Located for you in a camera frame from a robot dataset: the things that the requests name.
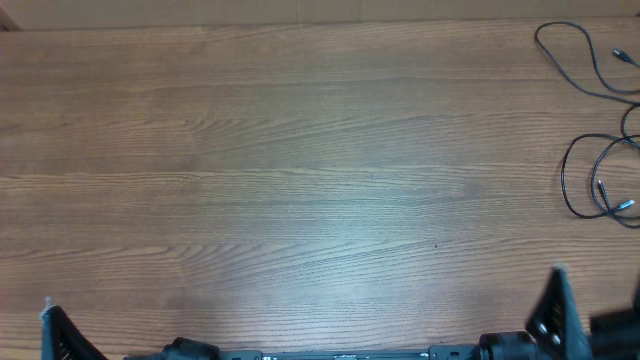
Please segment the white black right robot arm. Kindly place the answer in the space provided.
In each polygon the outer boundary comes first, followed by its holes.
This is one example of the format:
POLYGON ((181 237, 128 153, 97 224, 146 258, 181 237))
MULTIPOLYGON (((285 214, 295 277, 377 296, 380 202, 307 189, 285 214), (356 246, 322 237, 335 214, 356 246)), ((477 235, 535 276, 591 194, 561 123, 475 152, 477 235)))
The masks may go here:
POLYGON ((582 326, 568 274, 551 270, 521 332, 481 335, 474 360, 636 360, 639 358, 639 294, 629 308, 590 318, 582 326))

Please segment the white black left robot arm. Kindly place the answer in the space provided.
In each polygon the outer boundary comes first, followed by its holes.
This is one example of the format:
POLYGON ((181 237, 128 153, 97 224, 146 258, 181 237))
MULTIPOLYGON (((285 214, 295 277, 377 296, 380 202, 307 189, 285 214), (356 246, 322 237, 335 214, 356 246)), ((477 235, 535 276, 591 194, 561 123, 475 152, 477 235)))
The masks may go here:
MULTIPOLYGON (((107 360, 107 357, 89 342, 59 306, 48 306, 40 314, 42 323, 42 360, 107 360)), ((124 360, 221 360, 218 347, 176 338, 160 352, 149 355, 124 357, 124 360)))

